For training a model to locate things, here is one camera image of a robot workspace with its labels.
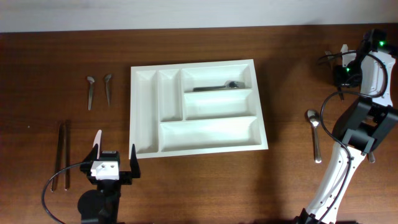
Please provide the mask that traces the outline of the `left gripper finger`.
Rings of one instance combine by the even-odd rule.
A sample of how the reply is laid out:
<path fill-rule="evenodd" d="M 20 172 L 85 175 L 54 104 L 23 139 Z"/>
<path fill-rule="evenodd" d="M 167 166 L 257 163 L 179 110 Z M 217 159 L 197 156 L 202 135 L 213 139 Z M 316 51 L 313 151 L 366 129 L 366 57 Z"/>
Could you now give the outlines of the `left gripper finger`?
<path fill-rule="evenodd" d="M 131 168 L 131 177 L 133 179 L 139 179 L 141 177 L 141 170 L 140 170 L 139 163 L 137 160 L 135 144 L 133 144 L 131 146 L 129 160 L 130 160 L 129 164 L 130 164 L 130 168 Z"/>
<path fill-rule="evenodd" d="M 99 145 L 98 144 L 94 144 L 92 150 L 85 157 L 84 161 L 85 162 L 92 162 L 92 161 L 97 160 L 98 152 L 99 152 Z"/>

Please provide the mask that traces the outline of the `metal fork dark handle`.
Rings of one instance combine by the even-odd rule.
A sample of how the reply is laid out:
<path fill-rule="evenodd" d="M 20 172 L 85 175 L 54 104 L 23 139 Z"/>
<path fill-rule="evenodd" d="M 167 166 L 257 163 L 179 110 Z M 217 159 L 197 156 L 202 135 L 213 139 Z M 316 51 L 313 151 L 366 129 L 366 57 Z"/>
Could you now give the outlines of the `metal fork dark handle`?
<path fill-rule="evenodd" d="M 326 61 L 328 62 L 328 65 L 332 71 L 332 75 L 334 77 L 334 67 L 335 67 L 335 59 L 334 56 L 332 56 L 332 53 L 329 50 L 325 51 L 325 56 L 326 56 Z M 337 85 L 337 90 L 342 91 L 341 87 Z M 344 101 L 344 96 L 342 93 L 339 93 L 338 96 L 340 97 L 341 101 Z"/>

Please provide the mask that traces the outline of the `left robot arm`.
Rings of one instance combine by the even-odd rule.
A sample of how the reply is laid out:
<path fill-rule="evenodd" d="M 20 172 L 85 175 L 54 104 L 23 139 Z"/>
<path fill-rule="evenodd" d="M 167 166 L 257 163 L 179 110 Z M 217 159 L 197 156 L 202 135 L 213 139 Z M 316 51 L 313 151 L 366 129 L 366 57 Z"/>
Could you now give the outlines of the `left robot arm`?
<path fill-rule="evenodd" d="M 121 171 L 118 151 L 100 151 L 95 144 L 84 158 L 80 171 L 86 174 L 94 190 L 85 192 L 78 201 L 82 223 L 116 223 L 118 219 L 121 187 L 131 185 L 133 179 L 141 177 L 136 148 L 130 151 L 130 171 Z"/>

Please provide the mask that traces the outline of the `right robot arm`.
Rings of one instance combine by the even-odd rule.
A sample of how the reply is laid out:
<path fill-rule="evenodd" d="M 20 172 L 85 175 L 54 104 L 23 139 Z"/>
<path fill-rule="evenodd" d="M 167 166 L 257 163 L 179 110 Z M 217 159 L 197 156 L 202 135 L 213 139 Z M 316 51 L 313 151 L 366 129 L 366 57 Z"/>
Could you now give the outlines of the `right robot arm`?
<path fill-rule="evenodd" d="M 397 47 L 387 42 L 380 29 L 367 31 L 359 47 L 325 54 L 319 64 L 341 59 L 332 65 L 334 96 L 356 95 L 357 99 L 337 119 L 327 135 L 334 141 L 331 160 L 315 198 L 303 208 L 294 223 L 336 223 L 337 213 L 349 183 L 365 159 L 374 162 L 373 152 L 397 124 L 390 87 Z"/>

